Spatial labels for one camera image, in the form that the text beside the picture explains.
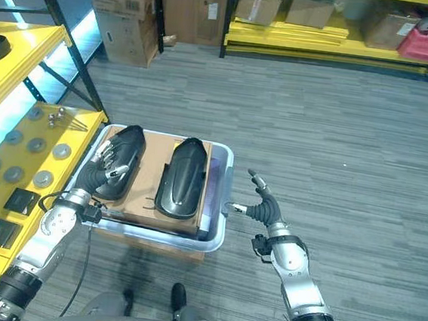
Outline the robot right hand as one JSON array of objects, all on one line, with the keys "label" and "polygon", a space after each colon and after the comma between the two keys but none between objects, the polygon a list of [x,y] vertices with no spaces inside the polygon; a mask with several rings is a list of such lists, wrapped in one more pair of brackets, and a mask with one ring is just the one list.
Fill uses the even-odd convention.
[{"label": "robot right hand", "polygon": [[228,202],[226,206],[233,211],[242,213],[264,224],[265,227],[271,227],[273,224],[283,222],[282,213],[278,201],[274,197],[267,182],[253,169],[249,168],[248,173],[251,181],[255,185],[255,191],[260,195],[261,202],[256,205],[243,205],[235,202]]}]

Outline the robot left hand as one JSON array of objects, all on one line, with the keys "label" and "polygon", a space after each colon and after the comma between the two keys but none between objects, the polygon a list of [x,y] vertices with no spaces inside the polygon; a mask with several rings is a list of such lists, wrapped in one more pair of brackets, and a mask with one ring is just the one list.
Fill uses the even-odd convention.
[{"label": "robot left hand", "polygon": [[131,156],[124,142],[106,140],[96,149],[75,179],[74,188],[113,201],[124,191],[131,172]]}]

